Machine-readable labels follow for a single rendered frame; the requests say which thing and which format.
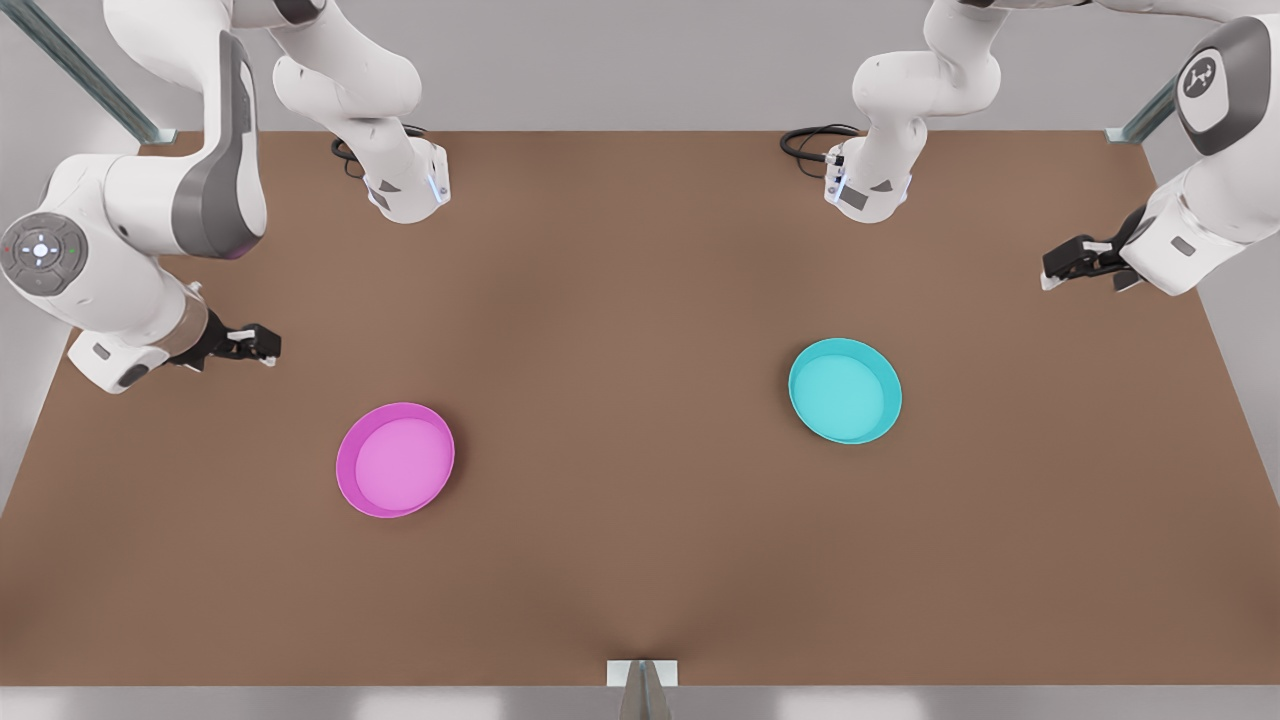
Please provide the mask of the pink plate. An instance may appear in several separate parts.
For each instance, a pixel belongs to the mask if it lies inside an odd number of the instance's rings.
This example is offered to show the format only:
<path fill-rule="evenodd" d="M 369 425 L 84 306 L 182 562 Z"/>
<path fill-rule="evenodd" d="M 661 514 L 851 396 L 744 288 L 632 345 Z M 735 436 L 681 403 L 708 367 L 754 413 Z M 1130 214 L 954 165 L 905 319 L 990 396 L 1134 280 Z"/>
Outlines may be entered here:
<path fill-rule="evenodd" d="M 335 455 L 346 502 L 370 518 L 403 518 L 426 507 L 454 469 L 452 429 L 420 404 L 388 404 L 361 416 Z"/>

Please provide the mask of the blue plate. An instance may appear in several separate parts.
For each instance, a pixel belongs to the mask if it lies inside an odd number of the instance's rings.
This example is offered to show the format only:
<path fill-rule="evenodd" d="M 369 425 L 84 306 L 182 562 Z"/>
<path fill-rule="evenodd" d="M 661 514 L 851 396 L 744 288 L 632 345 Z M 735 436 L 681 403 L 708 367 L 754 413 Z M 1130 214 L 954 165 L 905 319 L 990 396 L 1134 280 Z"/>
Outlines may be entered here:
<path fill-rule="evenodd" d="M 902 411 L 892 363 L 856 340 L 819 340 L 794 359 L 788 401 L 800 421 L 837 445 L 865 445 L 890 432 Z"/>

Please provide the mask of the silver frame post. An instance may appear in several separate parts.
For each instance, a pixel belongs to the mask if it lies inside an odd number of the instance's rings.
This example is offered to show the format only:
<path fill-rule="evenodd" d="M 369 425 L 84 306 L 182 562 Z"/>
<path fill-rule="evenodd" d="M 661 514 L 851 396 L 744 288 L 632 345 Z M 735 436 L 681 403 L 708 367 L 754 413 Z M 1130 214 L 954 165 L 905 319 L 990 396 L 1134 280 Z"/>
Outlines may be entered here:
<path fill-rule="evenodd" d="M 177 131 L 157 127 L 35 0 L 0 0 L 0 12 L 136 141 L 175 142 Z"/>
<path fill-rule="evenodd" d="M 620 720 L 672 720 L 666 691 L 678 684 L 676 660 L 608 660 L 605 684 L 622 688 Z"/>
<path fill-rule="evenodd" d="M 1176 110 L 1178 77 L 1172 77 L 1121 127 L 1106 128 L 1108 143 L 1142 145 Z"/>

